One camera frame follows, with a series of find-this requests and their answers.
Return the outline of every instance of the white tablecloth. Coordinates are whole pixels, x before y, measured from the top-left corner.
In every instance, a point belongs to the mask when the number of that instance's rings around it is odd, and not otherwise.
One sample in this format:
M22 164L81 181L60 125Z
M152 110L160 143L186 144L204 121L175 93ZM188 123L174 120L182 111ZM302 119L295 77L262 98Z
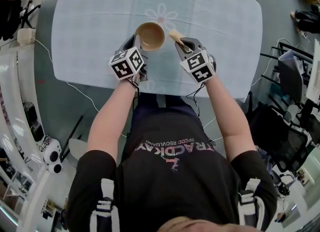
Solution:
M115 88L109 58L148 21L166 34L197 38L215 56L217 74L234 98L245 98L259 61L262 12L255 0L58 0L52 25L57 79ZM185 96L199 85L179 65L172 39L148 54L142 92ZM197 96L207 97L205 89Z

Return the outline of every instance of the gray floor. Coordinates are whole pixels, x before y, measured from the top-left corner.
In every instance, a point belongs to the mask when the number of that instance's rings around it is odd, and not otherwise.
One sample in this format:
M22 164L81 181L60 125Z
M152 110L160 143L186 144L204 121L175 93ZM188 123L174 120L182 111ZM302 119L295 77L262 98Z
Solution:
M309 9L302 0L257 1L261 5L263 15L261 52L270 54L271 46L275 46L280 38L288 39L293 45L301 43L309 52L312 51L313 43L310 42L307 46L307 40L296 33L290 19L290 11ZM57 0L44 0L39 14L36 39L46 46L51 45L51 28L56 2ZM265 71L267 64L268 58L260 58L254 81ZM271 74L274 64L275 61L270 63L267 75ZM61 144L64 144L78 118L83 114L84 119L77 133L82 133L84 135L83 139L86 140L96 111L93 109L90 100L54 77L48 53L39 44L35 46L34 71L38 105L45 133L58 139ZM94 100L98 109L102 107L112 93L110 89L84 85L77 85L77 87ZM269 87L270 84L265 80L260 80L253 86L252 92L255 104L258 101L267 100ZM198 102L200 106L200 118L203 125L205 125L213 119L213 110L208 99L198 99ZM241 106L244 109L246 108L245 104L241 104ZM124 132L129 131L130 117L131 114L129 115ZM211 123L205 131L211 139L221 136L216 121ZM119 144L120 150L122 150L124 143L125 138L122 137ZM216 150L222 154L225 153L222 140L216 142Z

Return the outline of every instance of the shoulder strap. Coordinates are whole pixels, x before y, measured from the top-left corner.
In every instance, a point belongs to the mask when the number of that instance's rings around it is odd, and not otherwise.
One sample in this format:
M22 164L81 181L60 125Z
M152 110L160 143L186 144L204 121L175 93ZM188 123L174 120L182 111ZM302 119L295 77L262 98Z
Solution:
M97 202L96 209L90 216L90 232L120 231L118 209L114 205L114 182L110 179L101 180L103 199Z
M265 204L255 196L260 179L251 178L245 190L239 193L238 213L240 225L248 225L261 230L265 217Z

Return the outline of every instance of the forearm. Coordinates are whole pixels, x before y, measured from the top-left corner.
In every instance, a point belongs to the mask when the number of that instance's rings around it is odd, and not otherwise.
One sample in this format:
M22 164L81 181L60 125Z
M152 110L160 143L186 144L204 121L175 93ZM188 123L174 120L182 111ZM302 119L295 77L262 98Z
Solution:
M214 76L205 85L223 136L227 158L231 161L242 152L255 150L246 116L219 78Z
M103 150L117 158L118 140L126 124L135 93L136 88L129 81L123 80L119 83L93 121L88 151ZM109 146L112 146L112 149L100 149Z

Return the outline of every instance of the black pants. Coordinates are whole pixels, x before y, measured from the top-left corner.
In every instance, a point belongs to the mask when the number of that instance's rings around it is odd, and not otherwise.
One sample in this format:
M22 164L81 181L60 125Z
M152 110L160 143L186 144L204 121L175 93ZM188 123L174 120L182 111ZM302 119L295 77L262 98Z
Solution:
M312 34L320 33L320 18L318 13L314 11L296 12L295 18L300 20L297 24L299 30Z
M165 106L167 109L176 109L187 115L198 117L193 108L186 104L179 96L165 96ZM137 126L145 117L159 109L156 94L141 93L138 98L131 120L131 128Z

